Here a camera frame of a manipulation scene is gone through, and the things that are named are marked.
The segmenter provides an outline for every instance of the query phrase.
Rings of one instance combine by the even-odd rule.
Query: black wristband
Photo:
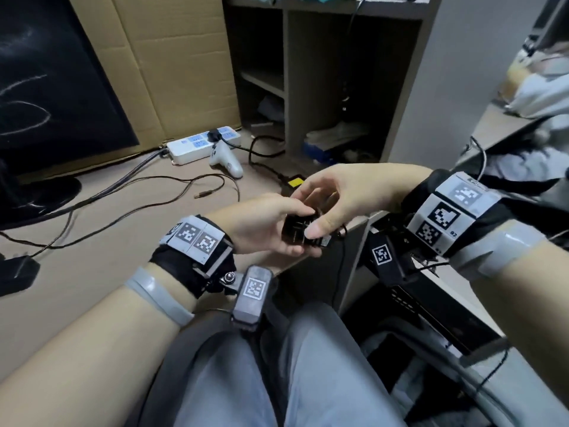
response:
[[[437,187],[448,179],[453,172],[445,169],[437,169],[417,187],[415,187],[402,201],[401,209],[405,214],[415,214],[431,194],[436,194]],[[480,238],[492,232],[502,223],[513,219],[514,215],[500,202],[491,206],[484,214],[466,231],[456,239],[451,248],[445,253],[446,257],[452,257],[457,251],[467,245],[475,243]]]
[[[203,220],[204,222],[209,223],[211,226],[219,228],[215,223],[211,222],[210,220],[197,215],[199,219]],[[231,239],[225,235],[224,240],[228,240],[231,244]],[[210,265],[212,265],[218,258],[218,255],[212,255],[205,263],[204,268],[207,269]],[[208,292],[221,292],[223,291],[223,286],[218,283],[218,279],[225,275],[228,272],[236,271],[235,261],[233,259],[233,255],[230,254],[227,259],[219,266],[214,276],[212,276],[211,281],[206,280],[201,274],[195,271],[194,265],[196,261],[192,258],[186,256],[181,251],[177,251],[172,247],[164,244],[159,246],[152,257],[150,258],[150,262],[153,264],[158,265],[176,280],[178,280],[187,290],[189,290],[192,295],[197,298],[208,290]]]

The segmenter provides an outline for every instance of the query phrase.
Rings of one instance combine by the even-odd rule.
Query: white power strip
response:
[[[241,145],[241,135],[230,127],[217,129],[223,139],[232,145]],[[208,141],[208,133],[178,139],[166,144],[173,164],[186,164],[204,157],[210,157],[213,143]]]

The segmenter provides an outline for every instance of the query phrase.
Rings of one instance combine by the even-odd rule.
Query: yellow label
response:
[[[296,186],[300,186],[302,183],[304,183],[304,180],[302,178],[295,178],[294,180],[290,180],[288,182],[288,185],[290,187],[296,187]]]

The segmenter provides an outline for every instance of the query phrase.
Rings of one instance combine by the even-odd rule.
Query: light blue pants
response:
[[[381,380],[336,312],[322,303],[291,319],[272,376],[285,427],[403,427]],[[276,416],[249,344],[222,332],[190,368],[175,427],[273,427]]]

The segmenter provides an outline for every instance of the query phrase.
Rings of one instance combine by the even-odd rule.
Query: metal screw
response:
[[[233,283],[235,281],[235,273],[234,272],[230,272],[227,273],[223,276],[223,280],[225,280],[225,283]]]

